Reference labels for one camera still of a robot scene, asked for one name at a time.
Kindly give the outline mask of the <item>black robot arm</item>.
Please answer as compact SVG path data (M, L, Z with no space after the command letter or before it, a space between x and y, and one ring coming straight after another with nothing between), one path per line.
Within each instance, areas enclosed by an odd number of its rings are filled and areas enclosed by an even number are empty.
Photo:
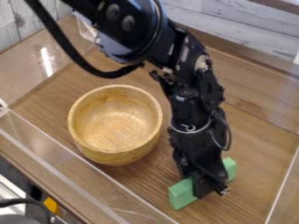
M202 42L168 18L159 0L61 0L97 31L97 46L125 66L97 71L84 59L81 67L99 76L117 77L150 65L171 105L168 128L172 157L191 193L203 198L230 191L230 172L222 152L231 146L231 129L220 104L224 87L214 73Z

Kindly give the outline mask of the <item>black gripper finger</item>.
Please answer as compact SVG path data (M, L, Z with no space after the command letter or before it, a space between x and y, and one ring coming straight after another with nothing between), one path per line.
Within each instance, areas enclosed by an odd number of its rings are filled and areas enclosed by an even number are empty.
M220 189L220 182L206 174L194 173L191 175L192 194L198 199L203 199L212 191Z

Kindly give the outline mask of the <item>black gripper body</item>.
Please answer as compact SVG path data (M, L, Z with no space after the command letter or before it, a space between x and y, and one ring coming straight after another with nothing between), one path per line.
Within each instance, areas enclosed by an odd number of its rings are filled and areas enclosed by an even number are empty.
M222 152L230 149L230 126L226 120L210 117L203 125L171 120L170 143L182 178L194 173L211 176L220 183L216 192L224 195L228 188L228 173L222 160Z

